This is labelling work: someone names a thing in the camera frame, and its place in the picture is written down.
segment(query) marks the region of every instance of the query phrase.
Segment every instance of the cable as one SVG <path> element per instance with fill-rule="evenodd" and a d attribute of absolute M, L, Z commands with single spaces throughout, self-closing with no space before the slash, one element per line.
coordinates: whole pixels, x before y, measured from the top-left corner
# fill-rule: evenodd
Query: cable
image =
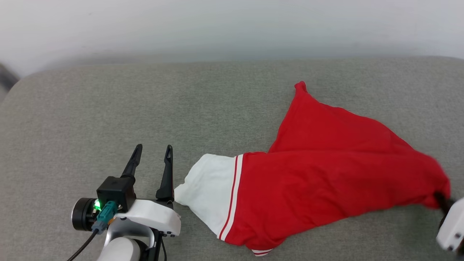
<path fill-rule="evenodd" d="M 98 229 L 93 230 L 92 235 L 87 239 L 87 241 L 79 248 L 77 252 L 75 252 L 67 261 L 73 261 L 81 252 L 84 250 L 84 248 L 92 241 L 92 239 L 97 235 Z"/>
<path fill-rule="evenodd" d="M 166 248 L 164 248 L 164 241 L 163 241 L 163 238 L 161 238 L 161 245 L 163 246 L 164 261 L 168 261 L 168 256 L 166 255 Z"/>

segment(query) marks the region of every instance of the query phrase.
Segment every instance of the white stripe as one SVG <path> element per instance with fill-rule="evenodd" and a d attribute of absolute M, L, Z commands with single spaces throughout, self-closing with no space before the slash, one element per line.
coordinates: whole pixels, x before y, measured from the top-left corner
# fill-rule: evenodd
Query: white stripe
<path fill-rule="evenodd" d="M 264 254 L 255 254 L 255 256 L 265 256 L 265 255 L 267 255 L 267 254 L 269 254 L 269 252 L 264 253 Z"/>
<path fill-rule="evenodd" d="M 225 241 L 227 234 L 232 228 L 233 224 L 233 219 L 235 217 L 235 209 L 237 207 L 237 192 L 238 192 L 238 186 L 240 184 L 240 176 L 242 175 L 242 160 L 243 160 L 243 154 L 237 156 L 237 173 L 235 174 L 235 184 L 233 187 L 233 193 L 232 193 L 232 206 L 231 206 L 231 215 L 229 217 L 229 222 L 226 225 L 226 228 L 224 229 L 224 232 L 222 233 L 221 240 Z"/>
<path fill-rule="evenodd" d="M 264 253 L 264 252 L 269 252 L 269 251 L 271 251 L 271 250 L 273 250 L 273 248 L 268 249 L 268 250 L 253 250 L 253 249 L 252 249 L 253 253 L 255 253 L 255 254 Z"/>

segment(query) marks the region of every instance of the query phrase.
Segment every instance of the gray cushion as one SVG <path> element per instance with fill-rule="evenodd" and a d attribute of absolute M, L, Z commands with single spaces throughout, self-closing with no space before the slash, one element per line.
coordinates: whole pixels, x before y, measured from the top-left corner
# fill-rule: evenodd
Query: gray cushion
<path fill-rule="evenodd" d="M 135 190 L 154 198 L 167 144 L 175 183 L 205 153 L 266 151 L 305 81 L 319 101 L 372 117 L 436 157 L 464 196 L 464 61 L 332 59 L 88 66 L 29 76 L 0 105 L 0 260 L 66 260 L 90 235 L 74 203 L 120 175 L 143 144 Z M 218 239 L 187 207 L 169 260 L 257 260 Z M 396 207 L 288 238 L 264 260 L 451 258 L 435 242 L 442 214 Z M 95 260 L 98 236 L 76 260 Z"/>

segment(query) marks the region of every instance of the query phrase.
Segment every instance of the teal connector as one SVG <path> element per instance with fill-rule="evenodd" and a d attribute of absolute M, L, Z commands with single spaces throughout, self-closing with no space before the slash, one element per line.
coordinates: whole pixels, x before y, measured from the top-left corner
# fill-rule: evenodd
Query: teal connector
<path fill-rule="evenodd" d="M 102 208 L 102 211 L 97 216 L 97 221 L 92 225 L 92 231 L 98 229 L 98 234 L 103 233 L 108 227 L 108 222 L 115 216 L 117 213 L 117 204 L 114 201 L 106 202 L 105 206 Z"/>

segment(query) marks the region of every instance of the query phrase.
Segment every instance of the white background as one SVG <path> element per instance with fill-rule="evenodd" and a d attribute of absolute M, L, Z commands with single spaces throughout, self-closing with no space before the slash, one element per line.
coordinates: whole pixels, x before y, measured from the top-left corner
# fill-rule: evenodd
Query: white background
<path fill-rule="evenodd" d="M 463 0 L 0 0 L 0 63 L 464 58 Z"/>

